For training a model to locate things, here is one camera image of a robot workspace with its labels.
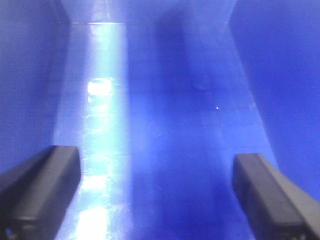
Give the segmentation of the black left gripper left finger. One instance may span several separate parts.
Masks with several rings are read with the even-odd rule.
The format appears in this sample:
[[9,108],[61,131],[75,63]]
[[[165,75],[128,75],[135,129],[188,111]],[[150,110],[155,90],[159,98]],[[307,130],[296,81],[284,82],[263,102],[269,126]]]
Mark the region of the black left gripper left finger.
[[0,238],[55,239],[80,180],[76,146],[49,146],[2,173]]

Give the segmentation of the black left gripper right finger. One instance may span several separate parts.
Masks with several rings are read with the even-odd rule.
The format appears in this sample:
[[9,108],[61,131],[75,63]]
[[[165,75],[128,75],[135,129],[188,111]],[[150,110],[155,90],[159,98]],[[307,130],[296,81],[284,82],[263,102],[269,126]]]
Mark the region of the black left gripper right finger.
[[234,156],[232,187],[257,240],[320,238],[320,203],[261,153]]

